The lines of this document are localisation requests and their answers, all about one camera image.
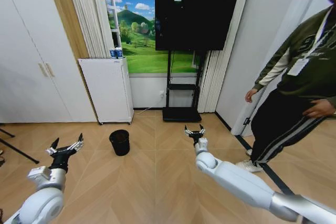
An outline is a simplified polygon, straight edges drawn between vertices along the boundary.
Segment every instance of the white radiator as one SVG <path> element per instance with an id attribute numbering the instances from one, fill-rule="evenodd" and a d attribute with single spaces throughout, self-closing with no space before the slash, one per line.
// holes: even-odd
<path id="1" fill-rule="evenodd" d="M 127 59 L 79 59 L 98 121 L 132 122 L 134 115 Z"/>

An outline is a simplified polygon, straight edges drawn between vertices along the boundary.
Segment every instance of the white sneaker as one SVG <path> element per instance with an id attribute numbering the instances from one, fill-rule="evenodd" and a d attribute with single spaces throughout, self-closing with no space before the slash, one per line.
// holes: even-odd
<path id="1" fill-rule="evenodd" d="M 250 173 L 261 172 L 263 169 L 260 165 L 255 166 L 251 160 L 245 160 L 236 164 L 236 166 L 249 171 Z"/>
<path id="2" fill-rule="evenodd" d="M 245 153 L 246 153 L 247 156 L 251 157 L 252 149 L 248 149 Z"/>

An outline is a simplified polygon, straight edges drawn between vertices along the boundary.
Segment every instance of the landscape mural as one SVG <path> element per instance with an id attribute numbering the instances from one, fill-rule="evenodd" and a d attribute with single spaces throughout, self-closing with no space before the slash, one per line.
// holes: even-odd
<path id="1" fill-rule="evenodd" d="M 107 7 L 111 0 L 105 0 Z M 127 57 L 130 73 L 166 73 L 167 51 L 155 50 L 155 0 L 115 0 L 115 11 L 107 8 L 111 29 L 116 29 L 113 16 L 117 15 L 121 46 Z M 172 72 L 195 72 L 192 51 L 175 51 Z"/>

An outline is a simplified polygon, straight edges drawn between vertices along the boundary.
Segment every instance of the white cabinet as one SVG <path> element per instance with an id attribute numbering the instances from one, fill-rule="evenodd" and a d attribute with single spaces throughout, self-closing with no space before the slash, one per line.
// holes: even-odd
<path id="1" fill-rule="evenodd" d="M 134 115 L 127 59 L 80 59 L 98 121 L 132 122 Z"/>
<path id="2" fill-rule="evenodd" d="M 54 0 L 0 3 L 0 122 L 96 121 Z"/>
<path id="3" fill-rule="evenodd" d="M 71 121 L 12 0 L 0 3 L 0 121 Z"/>

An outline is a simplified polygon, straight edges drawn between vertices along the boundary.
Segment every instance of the cabinet handle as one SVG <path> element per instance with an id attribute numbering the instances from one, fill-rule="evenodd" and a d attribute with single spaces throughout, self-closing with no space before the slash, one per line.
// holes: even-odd
<path id="1" fill-rule="evenodd" d="M 41 69 L 43 75 L 44 75 L 45 77 L 48 77 L 48 74 L 47 74 L 46 70 L 44 69 L 43 64 L 42 64 L 42 63 L 39 63 L 38 65 L 39 65 L 39 67 L 40 67 L 40 69 Z"/>
<path id="2" fill-rule="evenodd" d="M 49 64 L 49 63 L 46 63 L 46 65 L 47 65 L 47 69 L 48 69 L 48 71 L 49 71 L 50 76 L 51 76 L 51 77 L 55 77 L 54 72 L 53 72 L 53 70 L 51 69 L 50 64 Z"/>

